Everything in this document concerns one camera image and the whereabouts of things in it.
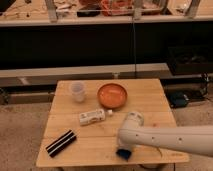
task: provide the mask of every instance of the orange bowl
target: orange bowl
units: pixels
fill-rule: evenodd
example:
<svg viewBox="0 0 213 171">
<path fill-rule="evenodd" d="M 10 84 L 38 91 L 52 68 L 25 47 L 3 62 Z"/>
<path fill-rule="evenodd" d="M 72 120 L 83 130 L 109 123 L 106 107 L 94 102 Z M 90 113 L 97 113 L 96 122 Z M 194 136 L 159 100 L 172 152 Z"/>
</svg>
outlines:
<svg viewBox="0 0 213 171">
<path fill-rule="evenodd" d="M 98 100 L 106 108 L 114 109 L 123 106 L 127 100 L 127 92 L 119 84 L 109 83 L 98 90 Z"/>
</svg>

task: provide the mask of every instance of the cable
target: cable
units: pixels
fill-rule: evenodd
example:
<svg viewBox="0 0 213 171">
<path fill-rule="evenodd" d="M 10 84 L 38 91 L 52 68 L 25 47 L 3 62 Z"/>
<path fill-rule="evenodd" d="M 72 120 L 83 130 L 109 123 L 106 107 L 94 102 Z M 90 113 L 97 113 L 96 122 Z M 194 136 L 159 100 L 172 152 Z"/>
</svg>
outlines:
<svg viewBox="0 0 213 171">
<path fill-rule="evenodd" d="M 134 77 L 138 78 L 138 71 L 137 71 L 137 53 L 136 53 L 136 31 L 135 31 L 135 22 L 134 22 L 134 16 L 132 16 L 132 34 L 133 34 L 133 56 L 134 56 L 134 65 L 135 65 L 135 71 L 134 71 Z"/>
</svg>

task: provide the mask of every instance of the black and white object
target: black and white object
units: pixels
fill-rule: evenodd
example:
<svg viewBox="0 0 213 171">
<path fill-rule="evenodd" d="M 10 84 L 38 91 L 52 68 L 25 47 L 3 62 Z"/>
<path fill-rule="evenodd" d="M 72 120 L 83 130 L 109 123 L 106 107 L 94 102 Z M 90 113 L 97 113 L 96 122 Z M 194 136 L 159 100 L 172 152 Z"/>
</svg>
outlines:
<svg viewBox="0 0 213 171">
<path fill-rule="evenodd" d="M 105 119 L 106 115 L 103 109 L 96 109 L 79 114 L 79 121 L 81 126 L 89 125 L 98 121 L 103 121 Z"/>
<path fill-rule="evenodd" d="M 75 140 L 76 135 L 72 130 L 69 130 L 48 147 L 46 147 L 46 150 L 50 157 L 55 157 L 60 151 L 62 151 L 65 147 L 67 147 Z"/>
</svg>

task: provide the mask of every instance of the orange object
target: orange object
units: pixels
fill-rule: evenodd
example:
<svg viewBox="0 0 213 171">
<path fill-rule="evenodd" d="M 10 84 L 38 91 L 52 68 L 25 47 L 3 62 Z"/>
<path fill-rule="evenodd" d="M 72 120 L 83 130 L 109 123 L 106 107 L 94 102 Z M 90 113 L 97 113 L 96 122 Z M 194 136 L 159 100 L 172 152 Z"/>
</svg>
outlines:
<svg viewBox="0 0 213 171">
<path fill-rule="evenodd" d="M 127 15 L 132 13 L 132 0 L 101 0 L 103 15 Z"/>
<path fill-rule="evenodd" d="M 98 100 L 106 108 L 119 108 L 125 104 L 127 92 L 119 84 L 105 84 L 98 90 Z"/>
</svg>

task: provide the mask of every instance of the gray floor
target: gray floor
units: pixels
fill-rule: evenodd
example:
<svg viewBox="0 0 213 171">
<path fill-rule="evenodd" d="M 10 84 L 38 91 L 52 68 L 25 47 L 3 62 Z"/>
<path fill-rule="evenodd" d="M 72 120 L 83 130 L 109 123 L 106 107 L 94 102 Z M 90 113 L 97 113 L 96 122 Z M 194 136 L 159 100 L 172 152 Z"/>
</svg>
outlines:
<svg viewBox="0 0 213 171">
<path fill-rule="evenodd" d="M 213 99 L 213 91 L 208 97 Z M 0 171 L 55 171 L 35 166 L 51 103 L 0 106 Z M 190 104 L 174 109 L 178 125 L 213 124 L 213 102 Z M 173 171 L 169 164 L 162 171 Z M 143 171 L 139 166 L 65 168 L 70 171 Z M 176 164 L 176 171 L 213 171 L 213 158 L 190 155 L 189 163 Z"/>
</svg>

